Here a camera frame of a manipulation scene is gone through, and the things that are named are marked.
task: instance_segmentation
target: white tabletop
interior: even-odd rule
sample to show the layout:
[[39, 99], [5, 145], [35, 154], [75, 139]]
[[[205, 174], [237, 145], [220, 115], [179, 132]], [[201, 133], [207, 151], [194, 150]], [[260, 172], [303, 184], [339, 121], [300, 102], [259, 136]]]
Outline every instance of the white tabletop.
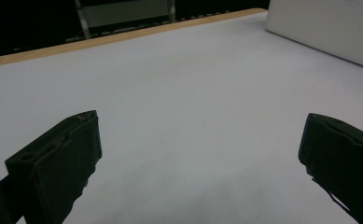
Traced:
[[95, 109], [104, 156], [64, 223], [356, 223], [298, 150], [309, 112], [363, 130], [363, 67], [265, 31], [266, 16], [0, 66], [0, 178]]

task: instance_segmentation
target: white table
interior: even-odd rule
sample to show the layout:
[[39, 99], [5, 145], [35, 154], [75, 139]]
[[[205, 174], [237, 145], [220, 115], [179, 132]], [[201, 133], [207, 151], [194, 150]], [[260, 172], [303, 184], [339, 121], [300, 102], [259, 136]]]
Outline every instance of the white table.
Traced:
[[3, 161], [96, 109], [104, 157], [64, 223], [355, 223], [306, 174], [309, 112], [363, 130], [363, 67], [266, 13], [0, 66]]

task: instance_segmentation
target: table surface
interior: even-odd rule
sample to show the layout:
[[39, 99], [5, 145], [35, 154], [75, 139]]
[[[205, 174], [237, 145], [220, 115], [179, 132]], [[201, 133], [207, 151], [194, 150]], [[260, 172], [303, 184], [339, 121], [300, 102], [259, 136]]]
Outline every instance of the table surface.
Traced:
[[363, 130], [363, 67], [267, 32], [266, 17], [0, 65], [0, 178], [95, 109], [104, 157], [64, 223], [355, 223], [298, 149], [310, 112]]

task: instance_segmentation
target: wooden table edge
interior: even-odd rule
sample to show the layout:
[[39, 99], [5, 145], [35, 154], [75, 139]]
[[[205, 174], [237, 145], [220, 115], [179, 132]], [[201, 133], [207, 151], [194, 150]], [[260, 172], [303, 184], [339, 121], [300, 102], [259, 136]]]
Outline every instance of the wooden table edge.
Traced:
[[22, 62], [22, 61], [26, 61], [26, 60], [35, 59], [35, 58], [47, 57], [50, 55], [66, 53], [66, 52], [74, 51], [74, 50], [78, 50], [78, 49], [87, 49], [87, 48], [101, 46], [101, 45], [105, 45], [105, 44], [109, 44], [109, 43], [119, 42], [122, 40], [132, 39], [132, 38], [136, 38], [136, 37], [140, 37], [140, 36], [154, 35], [154, 34], [158, 34], [158, 33], [162, 33], [162, 32], [172, 31], [172, 30], [195, 26], [195, 25], [206, 24], [206, 23], [215, 22], [215, 21], [224, 21], [224, 20], [229, 20], [229, 19], [235, 19], [235, 18], [249, 16], [249, 15], [266, 12], [266, 11], [267, 11], [266, 9], [262, 9], [262, 8], [251, 8], [251, 9], [247, 9], [247, 10], [230, 12], [230, 13], [225, 13], [225, 14], [220, 14], [220, 15], [215, 15], [215, 16], [210, 16], [210, 17], [204, 17], [204, 18], [199, 18], [199, 19], [190, 20], [190, 21], [181, 21], [181, 22], [170, 23], [170, 24], [161, 25], [161, 26], [155, 26], [155, 27], [151, 27], [151, 28], [122, 33], [122, 34], [118, 34], [118, 35], [108, 35], [108, 36], [78, 41], [78, 42], [69, 43], [69, 44], [63, 44], [63, 45], [44, 48], [44, 49], [35, 49], [35, 50], [25, 51], [25, 52], [21, 52], [21, 53], [4, 55], [4, 56], [0, 56], [0, 65], [7, 64], [7, 63]]

